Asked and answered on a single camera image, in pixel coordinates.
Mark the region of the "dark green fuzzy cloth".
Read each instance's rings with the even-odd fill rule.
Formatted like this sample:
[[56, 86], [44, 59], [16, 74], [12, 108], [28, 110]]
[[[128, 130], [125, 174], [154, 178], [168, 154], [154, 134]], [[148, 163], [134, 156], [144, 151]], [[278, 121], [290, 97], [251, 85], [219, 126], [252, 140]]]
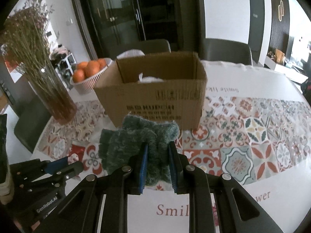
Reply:
[[102, 168], [110, 175], [137, 155], [143, 143], [148, 144], [146, 185], [159, 181], [171, 182], [168, 145], [179, 136], [176, 122], [157, 123], [140, 116], [126, 115], [122, 127], [117, 130], [102, 129], [99, 158]]

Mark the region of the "small red packet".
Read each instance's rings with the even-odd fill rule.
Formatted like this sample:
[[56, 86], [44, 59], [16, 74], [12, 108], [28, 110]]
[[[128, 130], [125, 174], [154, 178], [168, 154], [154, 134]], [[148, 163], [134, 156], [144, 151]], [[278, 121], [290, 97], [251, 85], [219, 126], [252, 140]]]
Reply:
[[85, 152], [85, 147], [80, 145], [72, 145], [69, 154], [68, 154], [68, 163], [74, 163], [74, 162], [82, 162], [83, 156]]

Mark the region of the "white basket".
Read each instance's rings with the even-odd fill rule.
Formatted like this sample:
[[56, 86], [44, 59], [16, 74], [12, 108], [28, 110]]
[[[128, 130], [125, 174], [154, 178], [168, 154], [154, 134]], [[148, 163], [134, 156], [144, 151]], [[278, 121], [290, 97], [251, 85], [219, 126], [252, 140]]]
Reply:
[[107, 68], [113, 63], [113, 60], [110, 58], [104, 58], [104, 61], [106, 62], [106, 66], [104, 66], [95, 75], [92, 75], [89, 78], [86, 78], [85, 80], [77, 83], [73, 81], [73, 77], [70, 79], [70, 84], [76, 89], [79, 94], [84, 95], [89, 93], [94, 88], [96, 82], [99, 80], [101, 75], [104, 74]]

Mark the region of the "patterned tile tablecloth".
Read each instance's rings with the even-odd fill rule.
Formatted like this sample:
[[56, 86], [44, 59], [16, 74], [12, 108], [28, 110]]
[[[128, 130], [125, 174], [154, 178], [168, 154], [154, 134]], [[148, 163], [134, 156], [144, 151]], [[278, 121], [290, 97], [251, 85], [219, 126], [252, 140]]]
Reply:
[[[180, 131], [176, 148], [206, 173], [230, 174], [283, 232], [295, 232], [310, 210], [310, 106], [285, 75], [266, 68], [203, 62], [207, 96], [197, 130]], [[102, 129], [114, 130], [94, 92], [70, 95], [78, 106], [66, 126], [51, 119], [31, 159], [55, 160], [72, 145], [85, 147], [84, 171], [107, 174], [98, 156]], [[189, 204], [158, 182], [129, 197], [128, 232], [188, 232]]]

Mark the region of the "orange fruit front left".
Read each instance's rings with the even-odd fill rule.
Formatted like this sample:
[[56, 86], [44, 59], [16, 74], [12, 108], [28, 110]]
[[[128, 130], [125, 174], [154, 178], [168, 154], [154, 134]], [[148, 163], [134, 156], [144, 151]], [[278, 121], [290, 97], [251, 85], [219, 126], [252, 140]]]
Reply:
[[86, 75], [83, 69], [77, 69], [74, 71], [72, 80], [74, 83], [80, 83], [86, 79]]

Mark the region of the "orange fruit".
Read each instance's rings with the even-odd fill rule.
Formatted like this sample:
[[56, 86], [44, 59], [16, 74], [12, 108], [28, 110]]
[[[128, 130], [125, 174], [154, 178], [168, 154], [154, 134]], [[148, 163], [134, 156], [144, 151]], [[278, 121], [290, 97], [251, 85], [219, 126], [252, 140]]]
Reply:
[[80, 62], [79, 64], [77, 64], [76, 69], [85, 71], [85, 69], [87, 68], [87, 65], [88, 65], [88, 62]]
[[107, 62], [104, 58], [98, 59], [98, 63], [100, 65], [100, 70], [103, 70], [107, 66]]
[[98, 61], [89, 61], [84, 68], [85, 76], [87, 78], [100, 72], [100, 63]]
[[86, 79], [86, 75], [83, 69], [77, 69], [74, 71], [72, 80], [74, 83], [80, 83]]

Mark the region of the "brown cardboard box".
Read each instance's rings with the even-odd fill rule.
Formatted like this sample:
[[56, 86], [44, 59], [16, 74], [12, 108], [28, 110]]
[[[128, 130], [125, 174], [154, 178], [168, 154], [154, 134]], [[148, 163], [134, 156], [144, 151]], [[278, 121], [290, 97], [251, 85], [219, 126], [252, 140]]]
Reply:
[[[139, 74], [163, 79], [138, 83]], [[183, 130], [199, 127], [207, 74], [197, 53], [166, 52], [117, 59], [94, 86], [115, 127], [127, 114], [154, 122], [175, 121]]]

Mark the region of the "white plush toy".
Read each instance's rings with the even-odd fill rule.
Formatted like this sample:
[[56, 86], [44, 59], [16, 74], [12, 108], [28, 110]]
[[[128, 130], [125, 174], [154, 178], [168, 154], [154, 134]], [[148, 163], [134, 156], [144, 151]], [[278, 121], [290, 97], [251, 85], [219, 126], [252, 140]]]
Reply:
[[138, 83], [161, 83], [161, 82], [164, 82], [164, 80], [152, 76], [144, 76], [143, 73], [139, 74]]

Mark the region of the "white shelf unit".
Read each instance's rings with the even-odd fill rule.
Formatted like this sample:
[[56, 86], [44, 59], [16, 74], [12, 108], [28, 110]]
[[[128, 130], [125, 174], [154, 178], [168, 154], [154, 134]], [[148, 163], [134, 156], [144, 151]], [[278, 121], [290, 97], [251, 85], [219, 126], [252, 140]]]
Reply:
[[72, 77], [74, 70], [73, 66], [75, 65], [76, 61], [72, 53], [57, 63], [55, 70], [63, 82], [70, 82], [70, 78]]

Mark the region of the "orange fruit back left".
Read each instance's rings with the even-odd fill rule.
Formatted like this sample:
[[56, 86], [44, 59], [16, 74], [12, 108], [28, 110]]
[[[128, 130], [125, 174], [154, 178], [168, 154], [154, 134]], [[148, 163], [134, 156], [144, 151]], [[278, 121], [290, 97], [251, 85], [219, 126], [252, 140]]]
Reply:
[[77, 64], [76, 69], [85, 71], [85, 69], [87, 68], [87, 65], [88, 65], [88, 62], [80, 62], [79, 64]]

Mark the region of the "orange fruit centre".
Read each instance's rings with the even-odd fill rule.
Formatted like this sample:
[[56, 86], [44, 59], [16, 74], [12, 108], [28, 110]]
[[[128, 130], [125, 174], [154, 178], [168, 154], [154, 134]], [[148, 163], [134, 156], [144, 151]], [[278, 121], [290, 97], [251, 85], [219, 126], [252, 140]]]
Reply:
[[84, 68], [85, 76], [87, 78], [100, 72], [100, 63], [98, 61], [89, 61]]

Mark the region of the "orange fruit back right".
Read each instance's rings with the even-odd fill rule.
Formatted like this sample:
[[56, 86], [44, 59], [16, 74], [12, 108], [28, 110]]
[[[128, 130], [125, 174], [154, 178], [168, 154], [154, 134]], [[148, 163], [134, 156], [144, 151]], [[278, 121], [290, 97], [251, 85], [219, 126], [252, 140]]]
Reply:
[[107, 62], [104, 58], [98, 59], [98, 63], [100, 65], [100, 70], [103, 70], [107, 66]]

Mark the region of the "white floral plastic bag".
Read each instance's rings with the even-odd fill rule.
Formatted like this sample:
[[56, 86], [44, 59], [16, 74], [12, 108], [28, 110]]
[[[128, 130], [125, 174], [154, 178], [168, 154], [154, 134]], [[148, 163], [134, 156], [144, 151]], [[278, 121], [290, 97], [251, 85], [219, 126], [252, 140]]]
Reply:
[[127, 51], [119, 54], [116, 57], [116, 59], [124, 59], [124, 58], [139, 57], [139, 56], [145, 56], [145, 53], [142, 52], [142, 50], [131, 49], [131, 50], [127, 50]]

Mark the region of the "left dark dining chair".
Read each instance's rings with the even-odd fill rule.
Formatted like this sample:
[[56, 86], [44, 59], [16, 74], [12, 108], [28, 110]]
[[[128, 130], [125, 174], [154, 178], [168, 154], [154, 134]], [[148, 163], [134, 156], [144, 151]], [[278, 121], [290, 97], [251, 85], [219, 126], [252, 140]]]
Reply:
[[155, 39], [113, 46], [110, 48], [107, 57], [116, 59], [118, 55], [128, 50], [141, 50], [144, 54], [171, 52], [170, 44], [167, 40]]

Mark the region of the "dark dining chair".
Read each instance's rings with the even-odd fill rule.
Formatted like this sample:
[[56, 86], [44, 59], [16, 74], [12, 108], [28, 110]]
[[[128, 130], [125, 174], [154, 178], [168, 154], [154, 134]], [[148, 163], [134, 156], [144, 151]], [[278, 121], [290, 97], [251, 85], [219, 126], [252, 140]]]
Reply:
[[252, 52], [248, 44], [225, 39], [206, 38], [202, 42], [200, 59], [252, 66]]
[[107, 57], [116, 59], [118, 55], [128, 50], [141, 50], [144, 54], [171, 52], [170, 44], [167, 40], [155, 39], [113, 46], [110, 48]]

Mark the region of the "right dark dining chair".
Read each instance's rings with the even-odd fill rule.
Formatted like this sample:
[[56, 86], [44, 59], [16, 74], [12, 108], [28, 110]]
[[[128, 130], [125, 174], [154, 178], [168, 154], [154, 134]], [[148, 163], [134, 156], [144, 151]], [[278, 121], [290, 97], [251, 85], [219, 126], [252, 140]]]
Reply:
[[206, 38], [202, 42], [200, 59], [252, 66], [252, 52], [248, 44], [225, 39]]

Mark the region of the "glass vase dried flowers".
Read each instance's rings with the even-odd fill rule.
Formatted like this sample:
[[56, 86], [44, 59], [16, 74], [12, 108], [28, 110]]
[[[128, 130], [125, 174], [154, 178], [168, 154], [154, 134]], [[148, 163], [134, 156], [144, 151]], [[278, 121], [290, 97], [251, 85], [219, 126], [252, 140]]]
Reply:
[[4, 22], [1, 48], [5, 60], [17, 66], [54, 119], [65, 125], [75, 116], [76, 105], [50, 60], [46, 31], [52, 11], [45, 0], [26, 0]]

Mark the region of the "white low tv cabinet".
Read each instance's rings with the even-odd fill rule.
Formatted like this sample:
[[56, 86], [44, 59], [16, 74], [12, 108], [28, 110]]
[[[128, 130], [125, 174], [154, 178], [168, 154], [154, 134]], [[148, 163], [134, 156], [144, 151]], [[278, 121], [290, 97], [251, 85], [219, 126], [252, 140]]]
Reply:
[[265, 58], [265, 66], [267, 66], [271, 70], [274, 70], [275, 72], [284, 74], [289, 80], [297, 84], [302, 84], [308, 79], [307, 76], [297, 72], [293, 68], [288, 68], [284, 65], [277, 64], [268, 56], [266, 56]]

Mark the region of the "dark glass cabinet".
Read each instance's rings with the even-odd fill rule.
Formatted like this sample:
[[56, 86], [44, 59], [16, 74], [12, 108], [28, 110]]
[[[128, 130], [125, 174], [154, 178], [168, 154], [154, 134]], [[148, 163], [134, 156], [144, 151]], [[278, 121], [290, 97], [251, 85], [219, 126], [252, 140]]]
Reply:
[[201, 0], [72, 0], [92, 59], [116, 57], [122, 47], [164, 39], [173, 51], [198, 52]]

